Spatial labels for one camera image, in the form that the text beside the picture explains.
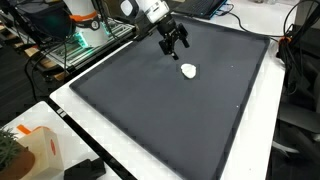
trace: wire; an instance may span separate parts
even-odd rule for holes
[[[233,4],[225,4],[225,5],[231,6],[231,8],[228,11],[218,10],[217,12],[221,12],[221,14],[217,14],[216,13],[215,15],[217,15],[217,16],[225,16],[226,14],[230,13],[234,8]]]
[[[39,4],[39,3],[40,3],[40,4],[43,4],[43,3],[45,3],[45,4],[51,4],[51,3],[47,3],[47,2],[45,2],[45,0],[43,0],[42,2],[21,2],[21,3],[16,4],[14,7],[18,8],[19,10],[24,11],[23,9],[20,9],[20,8],[18,7],[18,5],[21,5],[21,4],[29,4],[29,3],[35,3],[35,4]],[[69,20],[70,20],[69,33],[68,33],[68,37],[66,37],[66,38],[69,38],[70,36],[73,36],[73,34],[71,34],[73,22],[72,22],[72,20],[71,20],[70,18],[69,18]],[[43,47],[45,47],[47,44],[50,44],[50,43],[61,43],[61,42],[65,42],[65,41],[63,40],[63,38],[57,37],[57,36],[53,36],[53,35],[51,35],[50,33],[45,32],[45,30],[39,29],[39,28],[38,28],[35,24],[33,24],[32,22],[29,22],[29,23],[30,23],[30,25],[35,29],[35,32],[41,33],[41,34],[43,34],[43,35],[51,38],[50,41],[42,44]]]
[[[113,36],[114,39],[120,39],[118,36],[116,36],[113,32],[112,32],[112,29],[109,25],[109,22],[108,22],[108,16],[106,15],[106,13],[104,13],[104,8],[103,8],[103,5],[102,5],[102,1],[96,1],[97,2],[97,8],[98,8],[98,11],[100,12],[101,14],[101,17],[102,17],[102,20],[104,22],[104,24],[106,25],[109,33]]]
[[[32,70],[31,70],[31,79],[32,79],[32,83],[34,84],[34,86],[43,94],[45,94],[44,91],[42,91],[39,86],[37,85],[37,83],[35,83],[35,80],[34,80],[34,71],[35,71],[35,68],[37,67],[37,65],[39,64],[39,62],[41,62],[41,60],[43,60],[44,57],[46,57],[49,53],[51,53],[52,51],[54,51],[56,48],[53,48],[52,50],[46,52],[45,54],[42,54],[42,56],[35,62],[35,64],[33,65],[32,67]]]
[[[26,74],[26,76],[27,76],[27,78],[28,78],[28,80],[29,80],[29,82],[30,82],[33,99],[34,99],[36,102],[38,102],[38,99],[37,99],[37,96],[36,96],[36,91],[35,91],[35,89],[34,89],[34,85],[33,85],[32,79],[31,79],[31,77],[30,77],[30,75],[29,75],[29,73],[28,73],[28,64],[30,63],[31,59],[32,59],[32,57],[30,57],[30,58],[28,59],[28,61],[26,62],[26,64],[24,65],[24,73]]]
[[[283,34],[285,35],[285,36],[287,36],[287,32],[286,32],[286,25],[287,25],[287,21],[288,21],[288,18],[289,18],[289,16],[290,16],[290,14],[292,13],[292,11],[296,8],[296,7],[298,7],[300,4],[302,4],[302,3],[305,3],[305,2],[313,2],[313,3],[317,3],[318,4],[318,6],[320,5],[320,3],[318,2],[318,1],[316,1],[316,0],[303,0],[303,1],[300,1],[299,3],[297,3],[296,5],[294,5],[292,8],[291,8],[291,10],[289,11],[289,13],[287,14],[287,16],[286,16],[286,18],[285,18],[285,20],[284,20],[284,24],[283,24]]]
[[[238,20],[238,22],[239,22],[239,27],[240,27],[242,30],[246,31],[246,32],[249,32],[249,33],[252,33],[252,34],[256,34],[256,35],[261,35],[261,36],[283,37],[283,35],[268,35],[268,34],[260,34],[260,33],[256,33],[256,32],[249,31],[249,30],[247,30],[246,28],[244,28],[244,27],[242,26],[241,19],[239,18],[239,16],[233,14],[232,12],[229,12],[229,13],[227,13],[227,14],[230,14],[230,15],[234,16],[235,18],[237,18],[237,20]]]
[[[66,74],[67,74],[67,45],[64,43],[64,72],[63,72],[63,81],[66,79]]]
[[[21,42],[24,44],[24,42],[23,42],[23,40],[22,40],[22,38],[21,38],[21,35],[20,35],[20,32],[19,32],[19,29],[17,28],[17,21],[16,21],[16,19],[14,19],[14,20],[13,20],[13,24],[14,24],[14,27],[16,28],[17,34],[18,34],[18,36],[19,36],[19,38],[20,38]]]
[[[272,38],[272,37],[270,37],[270,39],[273,40],[273,41],[275,41],[275,42],[279,42],[278,40],[276,40],[276,39],[274,39],[274,38]]]
[[[311,10],[313,8],[313,5],[315,4],[315,2],[312,2],[309,10],[308,10],[308,13],[307,13],[307,16],[306,16],[306,19],[304,20],[304,22],[306,22],[309,18],[309,15],[311,13]],[[299,42],[299,58],[300,58],[300,70],[301,70],[301,74],[303,75],[303,58],[302,58],[302,48],[301,48],[301,42]],[[300,78],[300,83],[302,83],[303,81],[303,77],[301,76]]]

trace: cardboard box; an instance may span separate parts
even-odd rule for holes
[[[23,180],[51,179],[64,170],[57,135],[54,132],[39,128],[18,142],[28,147],[35,156],[35,164]]]

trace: green light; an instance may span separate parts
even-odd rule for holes
[[[78,40],[78,42],[79,42],[81,47],[83,47],[83,48],[89,47],[87,41],[84,39],[84,37],[83,37],[81,32],[78,32],[74,36],[77,38],[77,40]]]
[[[104,31],[106,32],[106,34],[109,35],[110,32],[107,30],[106,24],[105,23],[101,23],[101,24],[102,24],[102,27],[103,27]]]

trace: cable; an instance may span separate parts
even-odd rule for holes
[[[294,34],[290,34],[290,28],[293,26],[293,24],[291,24],[289,26],[289,28],[286,30],[286,24],[288,21],[288,18],[290,16],[290,14],[292,13],[292,11],[300,4],[305,3],[305,2],[312,2],[307,16],[305,18],[305,22],[304,24],[300,27],[300,29],[298,31],[304,31],[303,28],[305,28],[305,23],[307,22],[307,19],[309,18],[309,15],[311,13],[311,10],[314,6],[315,3],[317,3],[317,5],[319,6],[319,2],[315,1],[315,0],[304,0],[301,1],[299,3],[297,3],[295,6],[292,7],[292,9],[289,11],[289,13],[287,14],[284,24],[283,24],[283,32],[284,32],[284,38],[280,41],[279,43],[279,54],[280,54],[280,58],[283,60],[283,62],[286,65],[286,78],[285,78],[285,85],[287,86],[287,95],[292,95],[297,91],[298,88],[298,83],[302,83],[303,82],[303,57],[302,57],[302,48],[301,48],[301,42],[298,42],[299,48],[298,48],[298,52],[299,52],[299,63],[297,62],[296,58],[294,57],[293,53],[292,53],[292,49],[289,46],[289,43],[291,41],[291,37],[294,36]],[[316,19],[314,22],[312,22],[311,24],[314,25],[317,21],[319,20]],[[299,80],[296,80],[296,76],[294,76],[294,73],[297,72],[300,76]]]
[[[109,33],[113,36],[114,39],[118,39],[120,40],[120,38],[118,36],[116,36],[113,32],[112,32],[112,29],[108,23],[108,16],[106,15],[106,13],[104,13],[104,8],[103,8],[103,4],[102,4],[102,1],[96,1],[97,2],[97,8],[98,8],[98,11],[100,12],[101,14],[101,17],[102,17],[102,20],[104,22],[104,24],[106,25]]]
[[[216,13],[215,15],[217,15],[217,16],[225,16],[226,14],[230,13],[234,8],[233,4],[225,4],[225,5],[231,6],[231,8],[228,11],[218,10],[217,12],[221,12],[221,14],[217,14]]]
[[[39,4],[39,3],[40,3],[40,4],[41,4],[41,3],[51,4],[51,3],[47,3],[47,2],[45,2],[45,0],[43,0],[42,2],[21,2],[21,3],[18,3],[17,5],[15,5],[14,7],[18,8],[19,10],[24,11],[23,9],[20,9],[20,8],[18,7],[18,5],[21,5],[21,4],[29,4],[29,3],[35,3],[35,4]],[[48,47],[47,45],[49,44],[49,46],[50,46],[50,43],[56,44],[56,43],[64,42],[63,38],[60,38],[60,37],[57,37],[57,36],[53,36],[53,35],[49,34],[48,32],[45,32],[44,30],[39,29],[39,28],[38,28],[35,24],[33,24],[32,22],[29,22],[29,23],[30,23],[30,25],[35,29],[34,32],[41,33],[41,34],[43,34],[43,35],[51,38],[50,41],[47,41],[47,42],[43,43],[41,46],[43,46],[43,47]],[[72,32],[72,24],[73,24],[73,22],[72,22],[72,20],[70,19],[70,27],[69,27],[69,33],[68,33],[68,37],[67,37],[67,38],[69,38],[70,36],[73,35],[73,34],[71,34],[71,32]]]
[[[17,21],[16,21],[16,19],[13,20],[13,24],[14,24],[14,27],[16,28],[17,34],[18,34],[21,42],[24,44],[24,42],[23,42],[23,40],[22,40],[22,38],[21,38],[20,32],[19,32],[19,30],[18,30],[18,28],[17,28]]]
[[[272,38],[272,37],[270,37],[270,39],[273,40],[273,41],[275,41],[275,42],[279,42],[278,40],[276,40],[276,39],[274,39],[274,38]]]
[[[54,51],[56,48],[53,48],[52,50],[46,52],[45,54],[42,54],[42,56],[35,62],[35,64],[33,65],[32,67],[32,70],[31,70],[31,79],[32,79],[32,83],[33,85],[43,94],[45,94],[45,92],[43,92],[39,86],[37,85],[37,83],[35,83],[35,80],[34,80],[34,71],[35,71],[35,68],[37,67],[37,65],[41,62],[41,60],[43,60],[44,57],[46,57],[49,53],[51,53],[52,51]]]
[[[286,18],[285,18],[285,20],[284,20],[284,24],[283,24],[283,34],[286,36],[287,35],[287,33],[286,33],[286,25],[287,25],[287,21],[288,21],[288,18],[289,18],[289,16],[290,16],[290,14],[292,13],[292,11],[296,8],[296,7],[298,7],[300,4],[302,4],[302,3],[305,3],[305,2],[313,2],[313,3],[317,3],[318,4],[318,6],[320,5],[320,3],[318,2],[318,1],[316,1],[316,0],[303,0],[303,1],[300,1],[299,3],[297,3],[296,5],[294,5],[292,8],[291,8],[291,10],[289,11],[289,13],[287,14],[287,16],[286,16]]]
[[[30,57],[30,58],[28,59],[28,61],[26,62],[26,64],[24,65],[24,73],[26,74],[26,76],[27,76],[27,78],[28,78],[28,80],[29,80],[29,82],[30,82],[31,89],[32,89],[33,99],[34,99],[36,102],[38,102],[38,99],[37,99],[37,96],[36,96],[36,91],[35,91],[35,89],[34,89],[34,85],[33,85],[32,79],[31,79],[31,77],[30,77],[30,75],[29,75],[29,73],[28,73],[28,64],[29,64],[29,62],[31,61],[31,59],[32,59],[32,57]]]
[[[63,81],[65,81],[66,79],[66,75],[67,75],[67,45],[66,43],[64,43],[64,72],[63,72]]]
[[[268,34],[260,34],[260,33],[256,33],[256,32],[249,31],[249,30],[247,30],[246,28],[244,28],[244,27],[242,26],[241,19],[239,18],[239,16],[233,14],[232,12],[229,12],[229,13],[227,13],[227,14],[230,14],[230,15],[234,16],[235,18],[237,18],[237,20],[238,20],[238,22],[239,22],[239,27],[240,27],[242,30],[246,31],[246,32],[249,32],[249,33],[252,33],[252,34],[256,34],[256,35],[261,35],[261,36],[283,37],[282,35],[281,35],[281,36],[280,36],[280,35],[268,35]]]

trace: orange object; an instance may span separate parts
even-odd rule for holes
[[[31,131],[29,129],[27,129],[26,127],[24,127],[24,125],[22,125],[22,124],[17,126],[17,129],[19,131],[21,131],[23,134],[30,134],[31,133]]]
[[[45,128],[45,129],[48,129],[48,130],[50,130],[48,127],[45,127],[45,126],[38,126],[38,127],[36,127],[34,130],[32,130],[32,131],[30,131],[29,129],[27,129],[24,125],[22,125],[22,124],[20,124],[19,126],[17,126],[17,129],[19,130],[19,131],[21,131],[23,134],[25,134],[25,135],[28,135],[28,134],[30,134],[31,132],[33,132],[33,131],[35,131],[35,130],[37,130],[37,129],[39,129],[39,128]]]
[[[54,145],[54,142],[52,139],[50,140],[50,144],[51,144],[51,150],[53,155],[56,155],[56,146]]]
[[[76,22],[81,22],[87,19],[92,19],[98,15],[97,11],[94,11],[91,14],[85,15],[85,16],[80,16],[80,15],[70,15],[70,18],[73,19]]]
[[[289,38],[289,37],[281,37],[280,39],[279,39],[279,44],[280,44],[280,42],[281,41],[284,41],[284,40],[287,40],[289,43],[291,42],[291,38]]]

